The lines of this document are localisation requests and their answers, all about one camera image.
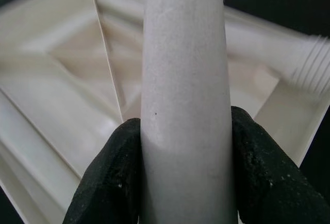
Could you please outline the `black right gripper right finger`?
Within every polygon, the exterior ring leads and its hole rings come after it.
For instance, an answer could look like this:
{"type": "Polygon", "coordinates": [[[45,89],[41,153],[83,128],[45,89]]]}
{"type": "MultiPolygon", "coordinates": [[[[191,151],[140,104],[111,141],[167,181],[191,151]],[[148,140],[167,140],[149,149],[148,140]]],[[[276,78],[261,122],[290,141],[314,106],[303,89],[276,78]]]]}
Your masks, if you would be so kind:
{"type": "Polygon", "coordinates": [[[277,142],[233,106],[236,204],[243,223],[329,223],[329,205],[277,142]]]}

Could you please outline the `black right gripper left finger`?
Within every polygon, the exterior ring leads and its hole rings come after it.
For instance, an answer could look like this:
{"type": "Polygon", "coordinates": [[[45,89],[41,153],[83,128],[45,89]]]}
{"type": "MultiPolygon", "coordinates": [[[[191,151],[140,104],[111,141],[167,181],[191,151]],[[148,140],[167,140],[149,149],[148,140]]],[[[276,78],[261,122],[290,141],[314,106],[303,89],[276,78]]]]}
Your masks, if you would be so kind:
{"type": "Polygon", "coordinates": [[[86,169],[63,223],[137,223],[141,165],[140,119],[131,118],[86,169]]]}

